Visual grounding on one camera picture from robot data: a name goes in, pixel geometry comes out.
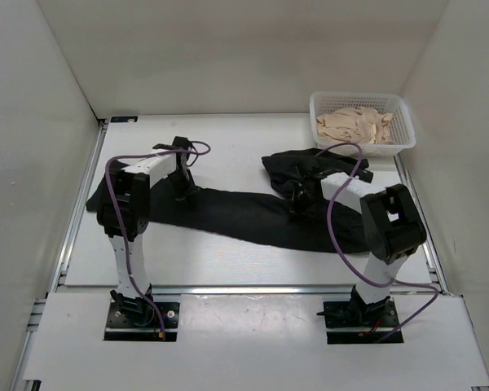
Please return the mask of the black trousers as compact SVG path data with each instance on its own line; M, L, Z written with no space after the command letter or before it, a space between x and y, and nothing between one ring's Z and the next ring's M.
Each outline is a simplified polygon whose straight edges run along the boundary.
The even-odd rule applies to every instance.
M176 200L170 180L160 180L150 190L150 222L253 244L335 253L326 222L327 201L318 200L296 215L291 211L295 186L308 174L320 173L354 173L371 182L373 173L368 161L309 148L264 156L262 164L273 194L201 188L190 200Z

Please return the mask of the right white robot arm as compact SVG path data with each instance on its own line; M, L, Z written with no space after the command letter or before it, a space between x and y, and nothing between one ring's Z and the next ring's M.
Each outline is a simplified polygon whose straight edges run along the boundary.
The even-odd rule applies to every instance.
M390 300L390 287L404 262L425 242L426 232L407 187L397 183L381 187L344 172L329 171L306 175L293 186L291 212L308 214L321 200L328 201L327 224L332 243L331 214L336 204L360 214L368 247L368 262L362 273L347 260L344 263L359 278L343 310L327 313L351 326L367 326L382 317Z

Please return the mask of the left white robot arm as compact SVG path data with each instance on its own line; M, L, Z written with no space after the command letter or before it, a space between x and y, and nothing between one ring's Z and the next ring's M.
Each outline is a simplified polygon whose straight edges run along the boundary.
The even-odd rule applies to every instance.
M197 191L188 159L198 151L180 147L160 147L144 155L120 155L104 166L97 221L108 236L115 254L117 289L111 291L119 311L135 325L155 323L165 337L165 322L152 296L144 265L143 233L150 220L151 188L168 178L179 198Z

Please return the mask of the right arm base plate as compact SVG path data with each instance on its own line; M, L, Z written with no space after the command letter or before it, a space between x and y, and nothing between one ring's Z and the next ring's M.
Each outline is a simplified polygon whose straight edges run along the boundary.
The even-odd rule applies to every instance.
M325 301L317 315L324 318L328 345L402 344L403 335L396 331L399 316L392 300L374 312L358 310L348 301Z

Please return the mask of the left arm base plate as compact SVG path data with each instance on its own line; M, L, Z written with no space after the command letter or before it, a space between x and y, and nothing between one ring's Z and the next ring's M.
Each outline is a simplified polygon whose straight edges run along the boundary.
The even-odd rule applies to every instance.
M104 340L175 342L178 335L180 303L142 297L126 298L110 292L111 302L105 323Z

